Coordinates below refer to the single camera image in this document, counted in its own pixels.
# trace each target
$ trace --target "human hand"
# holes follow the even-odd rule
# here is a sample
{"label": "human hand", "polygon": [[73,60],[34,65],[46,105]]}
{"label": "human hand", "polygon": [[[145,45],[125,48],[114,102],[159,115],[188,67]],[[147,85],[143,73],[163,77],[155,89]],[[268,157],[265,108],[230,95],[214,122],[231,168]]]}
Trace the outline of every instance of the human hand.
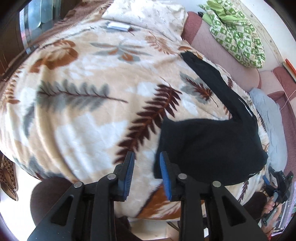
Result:
{"label": "human hand", "polygon": [[[267,202],[267,204],[265,205],[264,209],[263,209],[263,212],[262,212],[262,216],[265,215],[265,214],[268,214],[270,213],[273,208],[275,206],[275,203],[274,201],[272,201],[272,198]],[[281,214],[281,209],[282,209],[282,204],[280,203],[278,206],[277,206],[277,211],[276,213],[274,214],[274,216],[272,217],[272,219],[268,222],[268,225],[267,226],[264,226],[262,225],[261,229],[262,231],[265,233],[265,234],[269,234],[273,228],[274,228],[274,223],[276,222],[276,220],[278,219],[278,217],[280,216]]]}

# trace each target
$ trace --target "wire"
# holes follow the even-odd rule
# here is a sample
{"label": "wire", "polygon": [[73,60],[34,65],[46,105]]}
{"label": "wire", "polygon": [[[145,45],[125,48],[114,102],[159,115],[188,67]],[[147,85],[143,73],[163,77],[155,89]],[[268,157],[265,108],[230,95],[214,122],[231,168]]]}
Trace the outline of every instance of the wire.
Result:
{"label": "wire", "polygon": [[178,232],[180,232],[180,229],[175,224],[173,224],[172,222],[168,221],[167,224],[170,225],[175,230],[177,230]]}
{"label": "wire", "polygon": [[288,103],[288,101],[290,101],[290,100],[289,100],[290,97],[291,97],[295,92],[296,92],[296,90],[294,90],[294,92],[293,92],[289,97],[287,96],[286,92],[284,92],[285,95],[286,95],[286,97],[287,97],[288,99],[287,99],[286,103],[284,104],[284,106],[283,106],[279,111],[281,111],[281,110],[286,106],[286,104]]}
{"label": "wire", "polygon": [[[290,188],[290,186],[287,188],[287,190],[285,191],[285,193],[282,195],[281,200],[280,200],[280,201],[278,202],[278,204],[273,208],[273,210],[275,210],[275,209],[278,207],[278,205],[279,205],[280,203],[282,203],[282,201],[283,201],[283,199],[284,199],[284,196],[286,195],[286,193],[287,193],[287,191],[289,190],[289,188]],[[258,219],[255,219],[255,221],[258,221],[258,220],[260,220],[260,219],[262,219],[262,218],[265,218],[268,214],[270,214],[270,212],[264,214],[263,216],[261,216],[261,217],[258,218]]]}

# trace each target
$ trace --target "leaf pattern blanket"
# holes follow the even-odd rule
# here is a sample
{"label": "leaf pattern blanket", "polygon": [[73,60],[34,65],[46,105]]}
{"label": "leaf pattern blanket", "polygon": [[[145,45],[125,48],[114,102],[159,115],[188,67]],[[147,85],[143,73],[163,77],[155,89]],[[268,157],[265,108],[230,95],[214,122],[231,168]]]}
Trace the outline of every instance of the leaf pattern blanket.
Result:
{"label": "leaf pattern blanket", "polygon": [[[162,119],[231,118],[179,54],[192,51],[217,68],[258,114],[231,76],[187,42],[138,26],[131,32],[107,29],[101,15],[95,11],[48,39],[7,81],[0,102],[0,150],[39,179],[62,176],[86,184],[134,151],[130,195],[115,204],[116,215],[178,219],[180,203],[167,201],[162,181],[153,177]],[[267,151],[259,117],[258,125]],[[262,186],[264,172],[227,188],[244,204]]]}

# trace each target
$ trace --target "pink fabric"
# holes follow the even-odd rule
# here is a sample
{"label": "pink fabric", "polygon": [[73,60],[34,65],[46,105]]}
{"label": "pink fabric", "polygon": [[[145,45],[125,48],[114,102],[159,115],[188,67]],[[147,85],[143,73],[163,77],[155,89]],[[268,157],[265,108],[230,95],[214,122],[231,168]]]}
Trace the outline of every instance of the pink fabric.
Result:
{"label": "pink fabric", "polygon": [[192,35],[196,33],[201,17],[191,12],[185,24],[186,33],[184,39],[193,48],[204,54],[215,64],[221,65],[232,76],[232,79],[245,91],[249,92],[260,84],[260,77],[257,69],[247,68],[240,64],[230,53],[228,53],[211,35],[210,26],[202,21],[200,28],[191,42]]}
{"label": "pink fabric", "polygon": [[274,101],[277,101],[282,95],[284,95],[284,89],[273,72],[264,71],[259,74],[261,77],[261,90],[266,95],[271,97]]}
{"label": "pink fabric", "polygon": [[191,44],[201,24],[202,18],[200,16],[194,12],[188,12],[188,18],[181,37]]}
{"label": "pink fabric", "polygon": [[[296,83],[284,67],[277,67],[273,71],[281,85],[283,86],[286,95],[289,97],[296,90]],[[290,100],[296,97],[296,92],[290,97]]]}
{"label": "pink fabric", "polygon": [[285,95],[285,92],[284,91],[276,91],[276,92],[273,92],[271,94],[268,94],[267,96],[269,98],[272,98],[275,102],[281,98],[283,95]]}
{"label": "pink fabric", "polygon": [[[272,72],[283,86],[286,95],[289,97],[296,90],[296,83],[290,74],[284,67],[277,67]],[[276,101],[280,108],[282,108],[287,101],[286,95],[282,96]],[[294,103],[295,97],[296,92],[290,97],[290,101]],[[294,174],[296,174],[296,117],[295,110],[293,110],[289,102],[287,102],[286,106],[281,110],[281,116],[288,150],[288,162],[284,170],[284,174],[287,175],[289,171],[292,171]]]}
{"label": "pink fabric", "polygon": [[258,89],[261,89],[261,86],[262,86],[262,79],[261,79],[261,76],[259,75],[259,84],[258,84]]}
{"label": "pink fabric", "polygon": [[[282,96],[276,101],[276,103],[278,103],[280,108],[282,108],[286,101],[286,96]],[[296,118],[289,102],[281,110],[281,117],[288,150],[288,161],[284,170],[284,174],[287,175],[290,171],[296,174]]]}

